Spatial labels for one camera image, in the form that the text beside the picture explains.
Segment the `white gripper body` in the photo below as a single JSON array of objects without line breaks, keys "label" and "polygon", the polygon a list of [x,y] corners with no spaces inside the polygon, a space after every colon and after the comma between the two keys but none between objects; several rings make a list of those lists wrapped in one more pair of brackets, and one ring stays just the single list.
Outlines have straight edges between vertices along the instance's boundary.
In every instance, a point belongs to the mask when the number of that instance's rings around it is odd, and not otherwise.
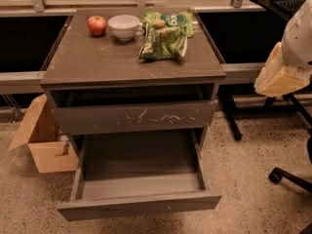
[{"label": "white gripper body", "polygon": [[282,56],[288,64],[312,68],[312,0],[306,0],[287,23]]}]

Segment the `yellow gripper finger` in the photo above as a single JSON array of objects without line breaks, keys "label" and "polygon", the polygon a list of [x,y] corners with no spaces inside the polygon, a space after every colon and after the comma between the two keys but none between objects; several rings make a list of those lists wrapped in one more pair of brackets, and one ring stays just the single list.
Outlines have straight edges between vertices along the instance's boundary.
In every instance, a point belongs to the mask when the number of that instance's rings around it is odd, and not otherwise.
[{"label": "yellow gripper finger", "polygon": [[310,70],[285,66],[263,67],[255,80],[255,91],[267,97],[279,97],[296,92],[310,84]]},{"label": "yellow gripper finger", "polygon": [[266,63],[265,67],[269,69],[278,70],[283,64],[282,57],[282,43],[278,42],[272,49]]}]

